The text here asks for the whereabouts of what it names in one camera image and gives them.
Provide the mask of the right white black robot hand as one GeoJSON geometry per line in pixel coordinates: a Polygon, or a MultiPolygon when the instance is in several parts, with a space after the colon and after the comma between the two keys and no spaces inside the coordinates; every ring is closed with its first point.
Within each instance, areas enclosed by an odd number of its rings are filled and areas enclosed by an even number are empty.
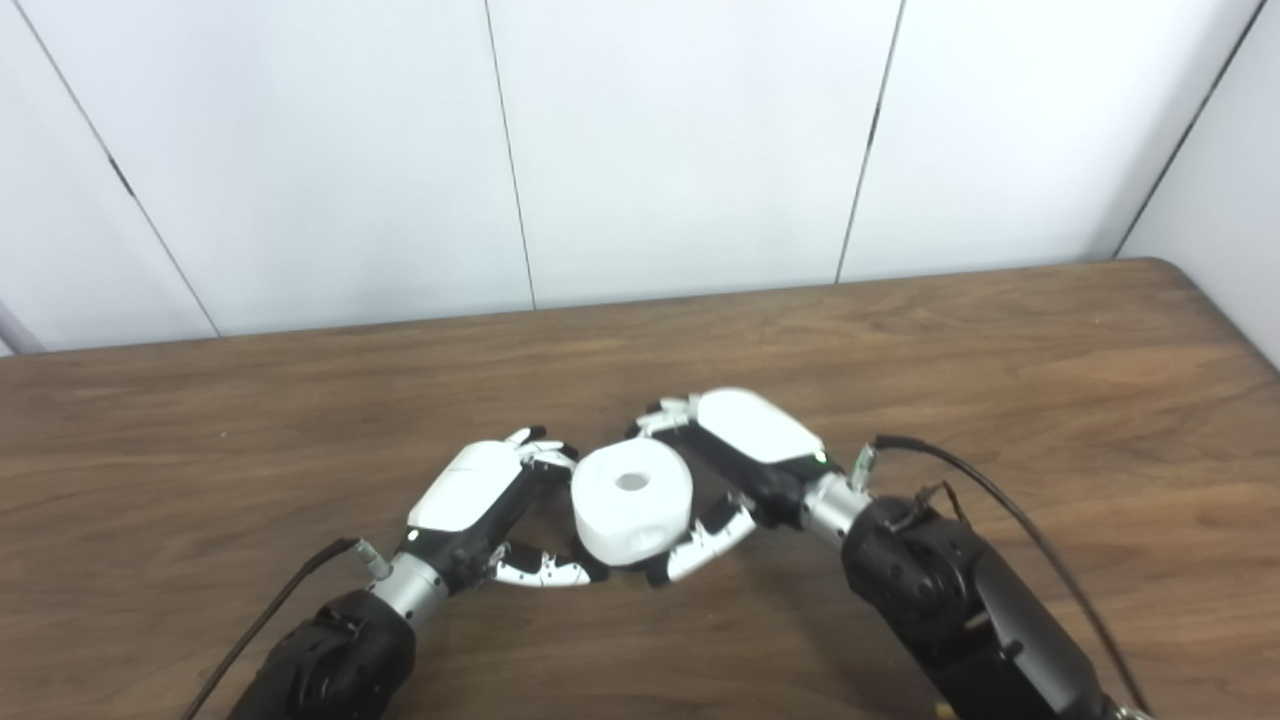
{"type": "Polygon", "coordinates": [[[759,527],[803,529],[809,491],[838,470],[817,434],[742,388],[662,398],[631,423],[626,436],[685,448],[730,484],[671,550],[646,561],[653,588],[682,580],[759,527]]]}

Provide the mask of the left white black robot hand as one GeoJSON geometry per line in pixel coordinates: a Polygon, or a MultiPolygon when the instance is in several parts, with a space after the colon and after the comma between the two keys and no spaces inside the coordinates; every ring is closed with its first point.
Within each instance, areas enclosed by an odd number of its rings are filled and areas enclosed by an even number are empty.
{"type": "Polygon", "coordinates": [[[598,562],[509,537],[538,496],[566,487],[577,466],[579,452],[545,433],[525,427],[465,446],[410,510],[394,571],[413,571],[447,594],[488,582],[567,588],[607,580],[598,562]]]}

